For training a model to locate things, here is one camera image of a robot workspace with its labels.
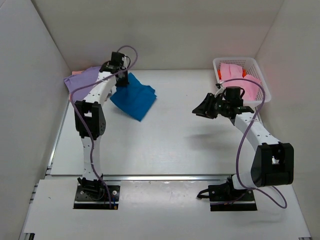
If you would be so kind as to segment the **blue t-shirt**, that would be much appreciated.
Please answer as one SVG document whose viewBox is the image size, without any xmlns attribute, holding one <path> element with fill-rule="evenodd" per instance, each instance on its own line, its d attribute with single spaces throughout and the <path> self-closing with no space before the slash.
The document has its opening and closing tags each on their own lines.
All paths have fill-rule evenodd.
<svg viewBox="0 0 320 240">
<path fill-rule="evenodd" d="M 128 74 L 129 85 L 117 87 L 110 100 L 125 114 L 141 122 L 157 99 L 156 90 L 143 85 L 132 74 Z"/>
</svg>

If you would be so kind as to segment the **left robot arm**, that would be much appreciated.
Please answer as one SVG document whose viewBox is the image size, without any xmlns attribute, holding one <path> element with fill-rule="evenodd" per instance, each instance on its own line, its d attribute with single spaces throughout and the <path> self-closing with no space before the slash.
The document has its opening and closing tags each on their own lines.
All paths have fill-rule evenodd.
<svg viewBox="0 0 320 240">
<path fill-rule="evenodd" d="M 127 87 L 128 66 L 131 61 L 128 56 L 114 51 L 111 59 L 105 62 L 98 71 L 97 79 L 90 84 L 89 93 L 83 100 L 73 102 L 75 128 L 79 133 L 83 146 L 84 170 L 78 178 L 81 186 L 102 184 L 100 166 L 100 142 L 106 130 L 106 119 L 103 104 L 114 86 Z"/>
</svg>

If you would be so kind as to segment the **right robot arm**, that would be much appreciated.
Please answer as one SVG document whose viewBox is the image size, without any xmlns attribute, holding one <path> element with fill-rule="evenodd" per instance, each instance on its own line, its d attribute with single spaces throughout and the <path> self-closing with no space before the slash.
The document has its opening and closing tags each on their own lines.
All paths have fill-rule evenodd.
<svg viewBox="0 0 320 240">
<path fill-rule="evenodd" d="M 228 118 L 242 132 L 245 140 L 255 151 L 249 171 L 232 176 L 236 190 L 254 190 L 262 187 L 290 185 L 294 180 L 294 148 L 272 136 L 256 120 L 254 110 L 244 105 L 245 90 L 238 86 L 221 88 L 217 93 L 208 93 L 192 113 L 208 119 L 218 116 Z"/>
</svg>

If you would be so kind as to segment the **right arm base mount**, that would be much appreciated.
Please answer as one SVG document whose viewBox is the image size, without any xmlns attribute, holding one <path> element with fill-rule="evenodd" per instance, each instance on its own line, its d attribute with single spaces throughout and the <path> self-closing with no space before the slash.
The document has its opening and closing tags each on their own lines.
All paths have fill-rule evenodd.
<svg viewBox="0 0 320 240">
<path fill-rule="evenodd" d="M 229 177 L 224 183 L 210 184 L 201 190 L 197 199 L 208 199 L 211 212 L 253 212 L 257 211 L 252 190 L 235 189 Z"/>
</svg>

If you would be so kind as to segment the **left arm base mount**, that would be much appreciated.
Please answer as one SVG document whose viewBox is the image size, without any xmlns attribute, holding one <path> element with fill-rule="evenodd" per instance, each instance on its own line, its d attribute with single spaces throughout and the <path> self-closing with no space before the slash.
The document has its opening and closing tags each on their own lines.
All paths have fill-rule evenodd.
<svg viewBox="0 0 320 240">
<path fill-rule="evenodd" d="M 76 210 L 118 210 L 120 185 L 106 186 L 100 180 L 77 178 L 73 208 Z"/>
</svg>

